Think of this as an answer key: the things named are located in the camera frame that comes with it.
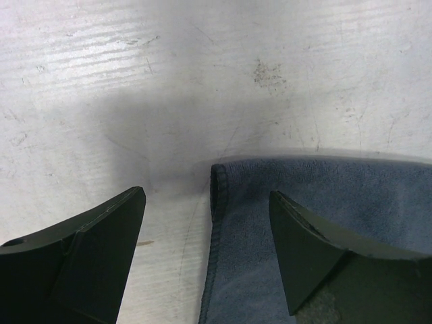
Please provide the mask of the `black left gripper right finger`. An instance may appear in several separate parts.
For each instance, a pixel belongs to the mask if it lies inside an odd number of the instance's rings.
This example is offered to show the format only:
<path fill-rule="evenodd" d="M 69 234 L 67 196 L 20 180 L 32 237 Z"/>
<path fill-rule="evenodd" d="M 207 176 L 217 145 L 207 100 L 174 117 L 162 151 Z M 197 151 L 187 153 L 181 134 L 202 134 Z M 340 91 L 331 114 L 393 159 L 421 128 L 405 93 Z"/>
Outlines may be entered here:
<path fill-rule="evenodd" d="M 269 198 L 288 312 L 298 323 L 430 323 L 431 256 L 358 235 L 281 192 Z"/>

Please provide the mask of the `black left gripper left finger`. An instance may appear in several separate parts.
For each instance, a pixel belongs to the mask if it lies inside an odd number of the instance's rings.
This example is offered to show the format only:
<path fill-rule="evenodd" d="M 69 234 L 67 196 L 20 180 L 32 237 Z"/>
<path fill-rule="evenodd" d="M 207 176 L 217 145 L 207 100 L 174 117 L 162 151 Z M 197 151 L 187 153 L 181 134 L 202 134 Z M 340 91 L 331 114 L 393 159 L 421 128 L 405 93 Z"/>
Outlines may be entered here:
<path fill-rule="evenodd" d="M 2 323 L 116 323 L 146 205 L 132 187 L 1 245 Z"/>

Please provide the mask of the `grey towel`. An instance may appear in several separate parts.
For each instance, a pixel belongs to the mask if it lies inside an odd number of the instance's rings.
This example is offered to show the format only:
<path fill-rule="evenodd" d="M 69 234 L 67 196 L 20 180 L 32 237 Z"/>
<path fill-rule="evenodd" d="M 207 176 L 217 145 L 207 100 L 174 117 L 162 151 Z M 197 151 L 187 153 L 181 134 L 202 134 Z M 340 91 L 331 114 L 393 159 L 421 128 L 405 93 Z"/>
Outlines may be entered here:
<path fill-rule="evenodd" d="M 431 256 L 430 165 L 342 157 L 215 164 L 200 323 L 298 323 L 288 312 L 271 231 L 274 191 L 360 236 Z"/>

